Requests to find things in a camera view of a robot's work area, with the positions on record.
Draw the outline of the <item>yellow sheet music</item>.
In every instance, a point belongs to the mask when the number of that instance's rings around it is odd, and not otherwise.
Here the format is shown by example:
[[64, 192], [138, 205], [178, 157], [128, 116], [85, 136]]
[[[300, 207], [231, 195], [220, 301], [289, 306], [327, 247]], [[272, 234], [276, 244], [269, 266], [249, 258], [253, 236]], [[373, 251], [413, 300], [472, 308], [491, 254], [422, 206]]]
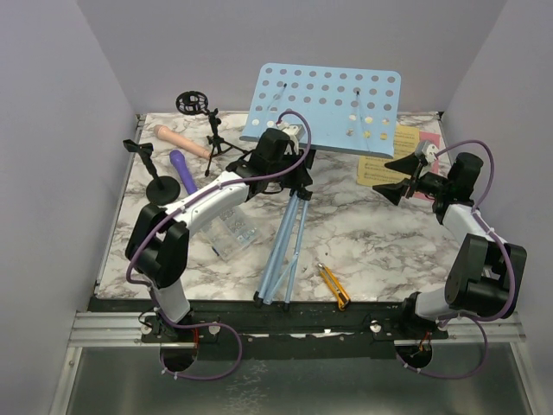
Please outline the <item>yellow sheet music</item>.
[[[400, 158], [413, 153], [419, 144], [419, 129], [416, 127], [398, 125], [394, 137], [394, 158]], [[361, 156], [357, 170], [357, 183], [361, 186], [372, 187], [375, 185], [397, 183], [409, 176], [391, 169], [385, 164], [388, 159], [375, 156]]]

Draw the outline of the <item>pink sheet music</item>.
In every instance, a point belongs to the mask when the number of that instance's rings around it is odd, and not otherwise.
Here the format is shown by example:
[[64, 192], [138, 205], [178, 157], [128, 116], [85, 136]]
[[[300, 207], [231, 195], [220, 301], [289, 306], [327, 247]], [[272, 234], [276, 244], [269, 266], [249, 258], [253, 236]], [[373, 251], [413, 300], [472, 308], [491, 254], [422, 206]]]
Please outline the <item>pink sheet music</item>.
[[[441, 136], [438, 133], [419, 131], [419, 139], [420, 139], [421, 142], [422, 141], [431, 142], [436, 148], [439, 148], [440, 144], [441, 144]], [[435, 174], [439, 173], [439, 163], [438, 162], [435, 162], [435, 163], [432, 164], [431, 172], [435, 173]], [[421, 199], [421, 200], [425, 200], [425, 201], [432, 200], [432, 197], [427, 197], [426, 195], [424, 195], [420, 192], [415, 192], [413, 194], [413, 196], [417, 199]]]

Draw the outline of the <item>light blue music stand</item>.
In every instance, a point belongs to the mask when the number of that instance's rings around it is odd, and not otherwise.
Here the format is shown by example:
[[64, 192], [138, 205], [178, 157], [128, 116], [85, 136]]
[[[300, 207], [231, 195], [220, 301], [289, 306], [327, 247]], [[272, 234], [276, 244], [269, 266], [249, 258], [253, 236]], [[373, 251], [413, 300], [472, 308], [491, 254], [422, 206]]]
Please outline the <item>light blue music stand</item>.
[[[308, 168], [318, 150], [392, 158], [401, 77], [394, 71], [267, 63], [260, 69], [241, 140], [257, 142], [282, 122], [302, 125], [299, 150], [312, 133]], [[290, 303], [307, 222], [296, 220], [287, 239], [274, 239], [257, 306], [271, 304], [281, 285]]]

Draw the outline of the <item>purple microphone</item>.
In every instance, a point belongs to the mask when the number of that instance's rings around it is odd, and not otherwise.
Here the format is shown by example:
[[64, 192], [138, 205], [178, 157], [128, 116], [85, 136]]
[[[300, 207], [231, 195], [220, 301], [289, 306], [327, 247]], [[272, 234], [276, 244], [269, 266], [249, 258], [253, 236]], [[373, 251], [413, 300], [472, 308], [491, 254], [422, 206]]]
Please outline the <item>purple microphone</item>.
[[169, 153], [169, 160], [178, 173], [178, 176], [181, 178], [187, 193], [192, 195], [197, 192], [198, 188], [188, 169], [187, 162], [183, 154], [179, 150], [171, 150]]

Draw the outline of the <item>black round-base mic stand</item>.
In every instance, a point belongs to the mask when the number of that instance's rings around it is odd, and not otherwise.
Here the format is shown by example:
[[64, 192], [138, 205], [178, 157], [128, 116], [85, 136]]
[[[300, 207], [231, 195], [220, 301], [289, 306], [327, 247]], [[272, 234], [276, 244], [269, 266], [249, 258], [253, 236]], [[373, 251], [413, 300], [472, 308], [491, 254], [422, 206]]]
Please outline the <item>black round-base mic stand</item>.
[[156, 166], [152, 161], [154, 146], [151, 143], [139, 144], [130, 139], [123, 141], [124, 148], [129, 153], [136, 153], [143, 162], [144, 167], [152, 176], [152, 180], [146, 187], [146, 197], [149, 202], [164, 206], [176, 201], [180, 195], [180, 184], [171, 176], [159, 176]]

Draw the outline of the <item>beige microphone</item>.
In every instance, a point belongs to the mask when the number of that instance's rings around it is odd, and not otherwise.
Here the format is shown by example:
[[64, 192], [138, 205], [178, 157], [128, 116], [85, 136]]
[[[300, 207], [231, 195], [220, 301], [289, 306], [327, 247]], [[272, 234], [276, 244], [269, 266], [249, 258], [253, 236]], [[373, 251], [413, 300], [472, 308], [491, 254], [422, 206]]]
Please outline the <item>beige microphone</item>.
[[194, 141], [170, 130], [167, 126], [157, 124], [153, 127], [153, 132], [156, 137], [164, 142], [170, 143], [179, 147], [195, 156], [209, 159], [211, 151], [200, 146]]

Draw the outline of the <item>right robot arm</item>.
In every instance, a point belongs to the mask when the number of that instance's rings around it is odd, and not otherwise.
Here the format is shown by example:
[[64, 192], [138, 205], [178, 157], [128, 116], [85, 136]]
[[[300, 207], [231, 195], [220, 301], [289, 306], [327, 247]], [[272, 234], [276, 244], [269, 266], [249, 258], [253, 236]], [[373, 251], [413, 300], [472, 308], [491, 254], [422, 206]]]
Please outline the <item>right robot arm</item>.
[[433, 198], [438, 222], [460, 244], [443, 288], [417, 291], [404, 299], [397, 327], [410, 339], [452, 317], [472, 316], [481, 322], [510, 317], [527, 260], [526, 250], [500, 238], [474, 204], [472, 193], [482, 160], [462, 152], [446, 176], [432, 172], [434, 161], [433, 154], [417, 150], [388, 162], [386, 168], [405, 174], [405, 179], [374, 186], [394, 205], [415, 193]]

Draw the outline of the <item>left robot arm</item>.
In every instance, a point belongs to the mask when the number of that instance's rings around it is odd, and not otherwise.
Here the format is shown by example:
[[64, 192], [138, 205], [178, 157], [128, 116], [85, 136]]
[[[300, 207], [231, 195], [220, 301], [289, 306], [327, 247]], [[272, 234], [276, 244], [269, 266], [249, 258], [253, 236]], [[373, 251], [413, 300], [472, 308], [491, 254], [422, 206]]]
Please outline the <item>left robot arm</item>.
[[308, 173], [312, 133], [306, 135], [305, 148], [288, 153], [286, 149], [293, 144], [290, 135], [269, 128], [248, 159], [231, 163], [209, 185], [168, 207], [149, 203], [141, 209], [125, 250], [130, 261], [126, 279], [133, 283], [134, 271], [143, 275], [140, 283], [148, 287], [163, 316], [162, 332], [170, 340], [180, 342], [191, 333], [191, 305], [181, 276], [188, 264], [189, 242], [201, 228], [226, 210], [264, 193], [271, 183], [290, 191], [278, 239], [289, 237], [296, 220], [305, 221], [311, 198], [308, 186], [313, 182]]

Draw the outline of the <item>clear plastic screw box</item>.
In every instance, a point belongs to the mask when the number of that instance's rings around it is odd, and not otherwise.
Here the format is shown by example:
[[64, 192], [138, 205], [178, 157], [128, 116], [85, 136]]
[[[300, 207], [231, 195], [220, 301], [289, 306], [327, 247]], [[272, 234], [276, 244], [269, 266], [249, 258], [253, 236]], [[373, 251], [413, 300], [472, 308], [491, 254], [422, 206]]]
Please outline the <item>clear plastic screw box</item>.
[[260, 231], [240, 207], [222, 212], [201, 229], [215, 254], [223, 260], [242, 252], [260, 236]]

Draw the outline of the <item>yellow utility knife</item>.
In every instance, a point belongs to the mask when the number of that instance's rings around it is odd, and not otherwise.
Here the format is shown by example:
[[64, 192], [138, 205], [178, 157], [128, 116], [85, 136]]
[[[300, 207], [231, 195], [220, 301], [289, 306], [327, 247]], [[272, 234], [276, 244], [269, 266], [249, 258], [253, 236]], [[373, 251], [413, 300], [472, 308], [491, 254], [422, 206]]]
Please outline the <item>yellow utility knife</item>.
[[340, 311], [345, 311], [351, 302], [351, 298], [342, 287], [338, 278], [323, 263], [318, 263], [317, 268], [325, 284], [332, 291]]

